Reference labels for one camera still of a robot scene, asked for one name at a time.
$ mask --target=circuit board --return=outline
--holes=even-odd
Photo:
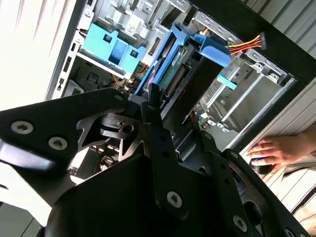
[[[172,86],[173,88],[176,87],[177,82],[181,79],[179,73],[180,66],[182,65],[182,61],[187,53],[187,46],[183,46],[179,49],[178,53],[174,57],[172,63],[170,64],[169,68],[167,69],[166,73],[164,74],[163,78],[161,79],[159,83],[159,87],[162,91],[165,91],[168,86]]]

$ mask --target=blue tab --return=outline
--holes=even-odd
[[[231,82],[230,80],[228,80],[226,77],[224,77],[222,74],[219,74],[217,76],[217,80],[219,82],[221,82],[222,84],[224,84],[225,86],[229,87],[232,90],[235,90],[237,85],[233,82]]]

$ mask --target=red wire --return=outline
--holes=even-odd
[[[258,45],[254,45],[254,46],[248,46],[248,47],[246,47],[246,48],[244,48],[244,49],[241,49],[241,50],[239,50],[239,51],[232,52],[231,55],[237,54],[237,53],[242,52],[242,51],[244,51],[244,50],[246,50],[246,49],[249,49],[249,48],[258,48],[258,47],[261,48],[261,45],[258,44]]]
[[[249,45],[246,45],[246,46],[237,47],[237,48],[232,48],[232,49],[230,49],[230,52],[239,51],[239,50],[241,50],[241,49],[243,50],[243,49],[245,49],[245,48],[247,48],[247,47],[249,47],[249,46],[254,46],[254,45],[258,44],[258,43],[261,43],[261,40],[257,40],[257,41],[255,41],[254,43],[249,44]]]

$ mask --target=blue plastic latch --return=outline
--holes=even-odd
[[[233,82],[231,82],[230,80],[228,80],[226,77],[224,77],[222,74],[219,74],[217,76],[217,80],[219,82],[221,82],[222,84],[224,84],[225,86],[229,87],[232,90],[235,90],[237,85],[234,84]]]
[[[227,67],[232,59],[229,49],[221,44],[214,36],[196,35],[195,41],[201,43],[199,53],[223,67]]]
[[[146,48],[143,46],[135,48],[119,39],[118,35],[118,31],[110,33],[95,24],[91,24],[83,49],[102,61],[133,73],[143,58]]]

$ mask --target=metal panel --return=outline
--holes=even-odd
[[[316,0],[241,0],[316,58]]]

